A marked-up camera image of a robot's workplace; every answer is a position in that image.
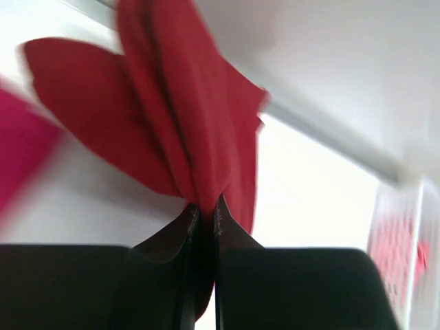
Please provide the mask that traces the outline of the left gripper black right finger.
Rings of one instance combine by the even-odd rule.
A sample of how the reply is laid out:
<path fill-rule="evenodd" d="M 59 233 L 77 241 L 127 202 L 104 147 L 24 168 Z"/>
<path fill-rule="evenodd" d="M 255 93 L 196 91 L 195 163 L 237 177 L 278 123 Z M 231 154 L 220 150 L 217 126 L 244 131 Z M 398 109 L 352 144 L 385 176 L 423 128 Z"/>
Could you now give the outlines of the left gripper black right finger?
<path fill-rule="evenodd" d="M 218 329 L 398 329 L 380 274 L 355 248 L 268 248 L 214 212 Z"/>

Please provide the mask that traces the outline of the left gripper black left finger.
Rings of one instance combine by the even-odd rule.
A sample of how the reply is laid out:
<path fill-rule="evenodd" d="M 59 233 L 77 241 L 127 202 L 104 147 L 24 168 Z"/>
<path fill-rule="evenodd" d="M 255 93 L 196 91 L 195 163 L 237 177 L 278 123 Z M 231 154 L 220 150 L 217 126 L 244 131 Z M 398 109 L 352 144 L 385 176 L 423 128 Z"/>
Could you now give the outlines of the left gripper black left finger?
<path fill-rule="evenodd" d="M 2 329 L 192 329 L 199 210 L 134 247 L 1 246 Z"/>

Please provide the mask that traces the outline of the dark red t shirt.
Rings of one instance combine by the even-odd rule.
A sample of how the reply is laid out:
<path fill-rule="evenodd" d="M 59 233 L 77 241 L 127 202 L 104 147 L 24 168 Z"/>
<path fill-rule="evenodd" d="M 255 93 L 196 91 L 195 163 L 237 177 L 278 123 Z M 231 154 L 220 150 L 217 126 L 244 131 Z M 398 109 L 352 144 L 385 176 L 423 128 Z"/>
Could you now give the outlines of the dark red t shirt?
<path fill-rule="evenodd" d="M 220 197 L 252 231 L 266 93 L 222 57 L 192 1 L 119 1 L 116 23 L 121 54 L 60 37 L 24 42 L 33 88 L 90 151 L 195 204 L 211 256 Z"/>

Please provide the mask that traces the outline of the magenta t shirt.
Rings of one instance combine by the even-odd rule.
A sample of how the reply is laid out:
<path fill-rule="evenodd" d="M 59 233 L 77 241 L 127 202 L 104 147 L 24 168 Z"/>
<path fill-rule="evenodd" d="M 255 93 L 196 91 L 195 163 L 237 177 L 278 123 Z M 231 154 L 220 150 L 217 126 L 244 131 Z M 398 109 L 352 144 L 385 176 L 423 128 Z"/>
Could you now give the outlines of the magenta t shirt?
<path fill-rule="evenodd" d="M 1 226 L 39 191 L 64 137 L 30 103 L 1 89 Z"/>

